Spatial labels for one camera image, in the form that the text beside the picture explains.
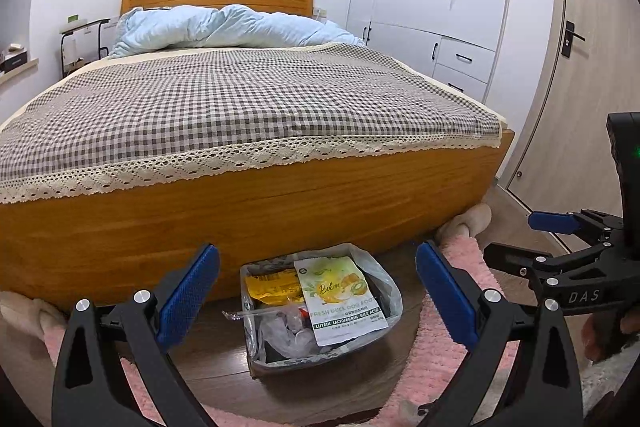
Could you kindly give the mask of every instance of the yellow wrapper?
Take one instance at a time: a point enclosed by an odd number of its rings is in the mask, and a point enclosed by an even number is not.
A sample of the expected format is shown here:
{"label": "yellow wrapper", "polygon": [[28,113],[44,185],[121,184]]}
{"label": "yellow wrapper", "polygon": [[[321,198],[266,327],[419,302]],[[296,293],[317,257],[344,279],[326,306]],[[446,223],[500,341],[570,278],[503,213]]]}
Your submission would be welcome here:
{"label": "yellow wrapper", "polygon": [[305,301],[295,269],[268,275],[248,275],[244,282],[252,298],[271,306]]}

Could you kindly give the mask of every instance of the white food packet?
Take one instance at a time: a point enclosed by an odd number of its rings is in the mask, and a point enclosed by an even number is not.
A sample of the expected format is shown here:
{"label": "white food packet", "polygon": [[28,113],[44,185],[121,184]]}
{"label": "white food packet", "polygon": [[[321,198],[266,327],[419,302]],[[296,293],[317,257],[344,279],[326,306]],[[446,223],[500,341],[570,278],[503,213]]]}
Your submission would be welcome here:
{"label": "white food packet", "polygon": [[318,346],[355,339],[388,324],[351,257],[294,261]]}

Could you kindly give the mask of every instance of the wooden footboard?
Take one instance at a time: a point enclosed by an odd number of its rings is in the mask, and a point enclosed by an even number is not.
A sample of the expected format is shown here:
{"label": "wooden footboard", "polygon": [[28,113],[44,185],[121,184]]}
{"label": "wooden footboard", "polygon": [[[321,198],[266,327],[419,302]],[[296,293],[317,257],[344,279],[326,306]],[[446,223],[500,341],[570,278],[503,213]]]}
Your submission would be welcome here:
{"label": "wooden footboard", "polygon": [[482,198],[512,139],[0,204],[0,289],[63,310],[116,303],[209,242],[222,256],[212,297],[237,295],[242,264],[344,242],[376,254],[435,229]]}

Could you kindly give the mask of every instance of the light blue blanket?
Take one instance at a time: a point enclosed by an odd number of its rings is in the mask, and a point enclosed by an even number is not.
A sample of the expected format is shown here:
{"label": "light blue blanket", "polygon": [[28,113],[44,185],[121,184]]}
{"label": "light blue blanket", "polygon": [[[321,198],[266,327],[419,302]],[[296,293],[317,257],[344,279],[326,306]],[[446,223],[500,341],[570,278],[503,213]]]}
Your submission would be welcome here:
{"label": "light blue blanket", "polygon": [[222,10],[197,6],[134,8],[118,22],[110,57],[121,58],[164,48],[293,48],[327,42],[364,45],[333,22],[258,13],[241,4]]}

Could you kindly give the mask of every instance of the blue gripper pad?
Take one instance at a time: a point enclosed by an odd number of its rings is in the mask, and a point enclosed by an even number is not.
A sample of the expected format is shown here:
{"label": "blue gripper pad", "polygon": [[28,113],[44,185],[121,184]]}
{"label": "blue gripper pad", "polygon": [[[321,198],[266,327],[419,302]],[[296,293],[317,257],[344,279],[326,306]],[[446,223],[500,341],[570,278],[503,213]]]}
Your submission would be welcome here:
{"label": "blue gripper pad", "polygon": [[451,338],[472,351],[478,343],[476,311],[449,272],[450,265],[447,265],[428,243],[422,243],[415,253],[418,277],[429,292]]}
{"label": "blue gripper pad", "polygon": [[564,233],[572,235],[580,228],[580,222],[572,214],[555,214],[552,212],[532,212],[529,216],[529,228],[543,232]]}
{"label": "blue gripper pad", "polygon": [[180,344],[220,272],[218,249],[209,245],[191,265],[160,311],[156,341],[166,352]]}

